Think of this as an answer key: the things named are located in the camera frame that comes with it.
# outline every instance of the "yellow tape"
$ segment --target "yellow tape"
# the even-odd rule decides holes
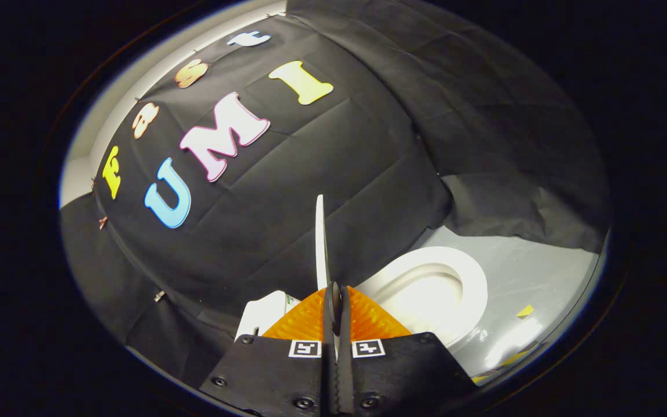
[[[532,314],[533,311],[534,307],[529,304],[529,306],[524,307],[524,310],[520,311],[516,316],[519,317],[519,319],[525,319],[527,315]]]

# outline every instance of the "letter u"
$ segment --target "letter u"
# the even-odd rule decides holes
[[[144,203],[146,207],[153,210],[153,213],[159,217],[159,221],[163,222],[166,227],[169,227],[169,229],[176,229],[182,225],[187,218],[187,214],[190,212],[190,205],[192,203],[190,190],[187,188],[187,184],[182,181],[182,178],[178,176],[177,172],[171,168],[171,158],[166,158],[164,160],[159,167],[159,172],[156,177],[159,180],[166,180],[169,187],[177,193],[177,206],[170,208],[165,203],[164,199],[161,198],[156,189],[155,182],[148,187]]]

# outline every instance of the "yellow letter i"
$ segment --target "yellow letter i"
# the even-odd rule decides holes
[[[328,82],[320,82],[302,69],[302,61],[292,61],[275,69],[269,74],[270,79],[281,79],[298,95],[297,103],[309,105],[330,93],[334,87]]]

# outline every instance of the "white wall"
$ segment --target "white wall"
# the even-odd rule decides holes
[[[72,159],[64,166],[63,173],[61,173],[61,192],[58,194],[59,209],[91,191],[95,171],[96,169],[92,169],[88,156]]]
[[[281,13],[286,7],[286,1],[252,0],[207,16],[154,47],[117,76],[90,108],[72,140],[61,175],[59,207],[91,191],[91,178],[96,177],[104,151],[135,105],[135,97],[142,97],[167,72],[192,56],[194,50],[268,15]]]

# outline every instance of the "foam letter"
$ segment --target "foam letter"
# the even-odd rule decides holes
[[[207,64],[201,64],[201,59],[193,59],[174,76],[179,88],[187,88],[207,72]]]
[[[117,163],[117,146],[113,146],[109,151],[109,156],[104,168],[102,169],[102,177],[107,181],[109,190],[112,192],[112,199],[115,200],[117,195],[117,188],[120,188],[120,177],[115,175],[120,170],[120,164]]]
[[[269,78],[279,78],[287,83],[295,90],[298,95],[297,102],[302,105],[309,105],[334,89],[333,85],[318,81],[302,69],[302,61],[292,61],[280,66],[269,74]]]
[[[258,33],[259,31],[254,31],[250,34],[235,35],[233,39],[228,41],[228,45],[239,44],[242,46],[254,46],[267,42],[269,38],[271,38],[270,35],[263,35],[261,38],[257,38],[255,35]]]
[[[146,132],[148,124],[153,122],[156,119],[156,115],[159,114],[159,106],[153,105],[153,103],[148,103],[140,111],[138,115],[135,116],[133,121],[133,137],[135,139],[143,136],[143,132]]]
[[[176,229],[187,218],[190,212],[190,205],[192,203],[192,195],[187,184],[182,181],[177,172],[171,168],[171,158],[166,158],[159,167],[159,173],[156,175],[159,180],[166,180],[169,187],[177,193],[178,203],[174,208],[170,208],[161,198],[159,192],[156,190],[156,183],[154,182],[148,187],[144,203],[146,207],[153,210],[153,213],[159,217],[159,221],[163,222],[169,229]]]
[[[269,129],[269,120],[254,116],[239,102],[238,96],[238,93],[230,93],[215,104],[215,127],[217,129],[195,126],[185,134],[179,143],[180,148],[189,148],[199,159],[207,170],[209,182],[217,180],[228,166],[225,159],[215,158],[211,151],[226,156],[237,154],[231,130],[239,136],[239,145],[249,146]]]

